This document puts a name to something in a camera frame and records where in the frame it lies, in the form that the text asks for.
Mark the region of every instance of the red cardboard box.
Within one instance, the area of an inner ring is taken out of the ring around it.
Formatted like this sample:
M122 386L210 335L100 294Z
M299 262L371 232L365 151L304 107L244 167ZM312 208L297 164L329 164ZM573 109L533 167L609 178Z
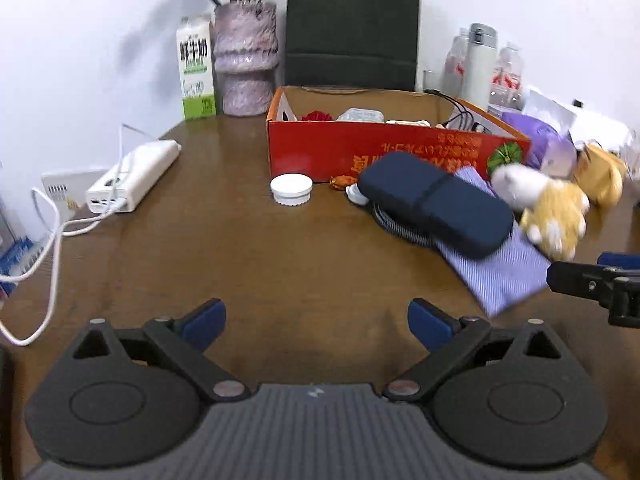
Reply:
M302 121L315 110L336 119L348 108L369 108L381 111L385 120L439 124L458 112L453 104L431 94L278 88L267 115L271 176L303 173L314 182L328 182L334 176L357 176L385 153L398 151L413 153L447 171L470 165L485 179L501 164L525 160L530 146L527 137L465 101L460 104L484 126L484 133L405 124Z

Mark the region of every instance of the milk carton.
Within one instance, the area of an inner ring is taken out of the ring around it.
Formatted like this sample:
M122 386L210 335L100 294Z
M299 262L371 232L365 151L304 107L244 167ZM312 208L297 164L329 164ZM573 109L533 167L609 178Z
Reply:
M185 119L215 115L211 18L183 18L176 33Z

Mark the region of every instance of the white charging cable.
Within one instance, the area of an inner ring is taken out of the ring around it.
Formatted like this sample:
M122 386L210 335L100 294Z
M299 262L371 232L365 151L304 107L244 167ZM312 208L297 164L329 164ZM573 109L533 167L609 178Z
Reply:
M98 216L91 217L91 218L81 218L81 219L78 219L78 220L69 220L67 222L62 223L61 222L61 218L60 218L60 212L58 211L58 208L57 208L56 204L53 202L53 200L51 200L46 194L44 194L38 188L34 187L34 188L31 189L31 199L33 200L33 205L34 205L34 208L36 209L36 213L38 214L38 217L40 218L40 221L42 222L42 224L50 232L50 235L49 235L49 238L47 239L47 241L46 241L46 243L44 245L44 248L42 249L42 252L39 254L39 256L37 257L36 261L29 268L29 270L27 270L23 274L19 274L17 276L7 276L7 275L4 275L4 274L0 274L0 282L20 283L20 282L23 282L24 280L30 278L31 276L34 275L36 270L38 270L38 268L40 267L40 264L44 261L44 259L49 254L49 251L53 247L53 258L52 258L52 266L51 266L51 281L50 281L50 285L49 285L49 303L47 305L47 311L46 311L44 319L42 320L42 323L35 330L35 332L33 332L29 337L27 337L25 339L18 339L15 335L13 335L9 331L9 329L0 320L0 333L2 333L2 335L4 335L4 337L7 338L9 340L9 342L11 342L12 344L14 344L16 346L27 346L27 345L30 345L31 343L36 341L36 339L39 338L40 335L45 331L45 329L49 325L49 322L51 321L51 318L53 317L53 313L54 313L54 310L55 310L55 307L56 307L56 297L58 295L58 280L59 280L59 277L60 277L60 245L61 245L61 242L62 242L62 238L63 237L67 237L67 236L81 235L81 234L84 234L84 233L87 233L87 232L91 231L92 229L95 229L102 220L104 220L105 218L108 218L109 216L117 213L120 210L120 208L122 208L124 205L126 205L127 201L124 198L119 198L115 202L111 202L111 200L116 195L116 184L117 184L117 182L119 180L120 173L122 172L122 163L123 163L123 160L124 160L124 142L123 142L123 138L122 138L123 137L123 134L122 134L123 128L128 128L129 130L133 130L133 131L138 132L140 134L152 137L153 140L156 140L155 137L149 135L146 132L143 132L142 130L139 130L137 128L133 128L132 126L129 126L128 124L124 124L123 123L123 124L120 125L120 129L119 129L119 132L118 132L118 167L116 168L116 174L115 174L115 178L113 180L113 186L111 188L111 193L110 193L110 196L109 196L109 200L107 202L107 208L106 208L104 213L102 213L102 214L100 214ZM40 210L40 205L38 204L38 196L40 196L47 204L49 204L50 208L52 209L52 211L54 213L53 227L47 226L47 224L46 224L46 221L45 221L45 219L44 219L44 217L42 215L42 212ZM81 228L81 229L76 229L75 231L65 231L65 228L70 226L70 225L86 224L86 223L89 223L90 225L87 226L87 227Z

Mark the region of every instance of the white wall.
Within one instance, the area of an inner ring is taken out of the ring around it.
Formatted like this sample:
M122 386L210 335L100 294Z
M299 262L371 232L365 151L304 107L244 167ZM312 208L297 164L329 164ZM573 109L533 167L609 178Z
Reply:
M284 31L286 0L278 4ZM42 233L29 188L44 171L109 167L127 121L162 134L182 119L180 18L208 0L0 0L0 196ZM640 0L422 0L420 70L440 71L461 26L523 49L543 91L640 129ZM127 148L142 139L127 136Z

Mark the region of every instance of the vase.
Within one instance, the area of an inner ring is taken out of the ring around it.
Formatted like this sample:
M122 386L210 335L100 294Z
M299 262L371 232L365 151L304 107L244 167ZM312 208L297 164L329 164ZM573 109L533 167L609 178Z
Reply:
M216 8L215 70L221 75L222 109L245 117L265 113L278 65L276 6L232 2Z

